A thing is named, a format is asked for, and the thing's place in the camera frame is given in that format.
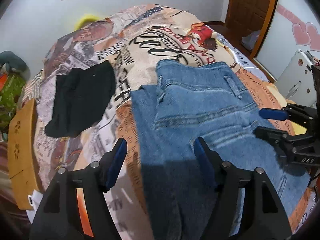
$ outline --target blue gripper pad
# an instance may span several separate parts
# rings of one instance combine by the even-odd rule
[[[289,114],[285,110],[271,109],[271,108],[262,108],[259,111],[259,115],[263,119],[273,119],[284,121],[289,118]]]
[[[201,145],[199,139],[197,138],[193,143],[193,151],[198,160],[201,172],[204,176],[204,181],[210,187],[216,188],[218,184],[215,180],[215,171],[213,166],[211,165],[203,146]]]
[[[121,139],[120,143],[118,142],[112,149],[112,152],[115,151],[115,154],[107,173],[107,190],[110,190],[116,184],[125,156],[127,155],[127,142],[124,139]]]

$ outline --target metal screw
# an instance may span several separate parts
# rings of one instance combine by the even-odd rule
[[[231,162],[224,161],[224,162],[222,162],[222,166],[225,167],[225,168],[230,168],[231,167]]]
[[[256,168],[256,172],[259,173],[259,174],[262,174],[262,173],[264,173],[264,169],[258,167],[258,168]]]
[[[63,173],[65,173],[66,172],[66,168],[60,168],[60,169],[58,169],[58,173],[59,174],[63,174]]]
[[[97,168],[99,166],[99,162],[95,161],[95,162],[92,162],[90,163],[90,166],[93,167],[93,168]]]

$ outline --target pink heart decoration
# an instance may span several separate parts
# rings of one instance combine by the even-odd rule
[[[320,34],[312,23],[306,24],[306,30],[311,38],[310,49],[320,52]]]
[[[311,39],[308,33],[302,31],[301,26],[297,23],[292,25],[293,36],[297,45],[307,46],[311,43]]]
[[[306,31],[306,24],[305,24],[303,21],[300,21],[300,20],[299,20],[299,21],[297,22],[297,24],[300,25],[300,27],[301,27],[301,29],[302,29],[303,32],[307,32],[307,31]]]

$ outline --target belt loop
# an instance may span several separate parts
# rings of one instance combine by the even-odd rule
[[[162,88],[162,82],[163,82],[163,76],[160,76],[158,78],[158,86],[157,86],[157,94],[158,94],[157,103],[158,104],[162,101],[162,99],[165,95],[164,90]]]
[[[241,99],[242,96],[240,94],[240,91],[235,83],[235,81],[230,77],[230,76],[224,76],[224,79],[226,80],[226,82],[229,84],[229,87],[231,88],[231,90],[233,91],[234,95],[236,96],[236,98]]]

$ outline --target bedspread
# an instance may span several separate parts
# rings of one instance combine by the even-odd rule
[[[90,162],[100,160],[105,152],[112,149],[117,138],[124,138],[128,143],[125,164],[116,185],[105,194],[105,198],[122,239],[152,239],[130,98],[131,90],[141,84],[155,82],[153,70],[147,64],[153,65],[163,58],[194,67],[224,61],[249,89],[260,108],[280,108],[276,98],[255,76],[265,80],[263,73],[253,72],[250,62],[245,62],[244,56],[235,48],[220,46],[216,42],[217,35],[188,12],[148,4],[123,10],[60,38],[46,55],[42,73],[36,76],[36,81],[26,85],[22,102],[24,104],[32,97],[30,91],[35,90],[32,87],[40,91],[34,151],[44,188],[48,187],[60,167],[70,171],[82,169]],[[44,127],[52,117],[56,75],[67,74],[74,67],[86,69],[104,60],[113,65],[116,93],[102,120],[76,138],[46,136]],[[290,122],[273,124],[278,129],[294,133]],[[92,232],[84,212],[81,190],[78,193],[84,231],[90,235]]]

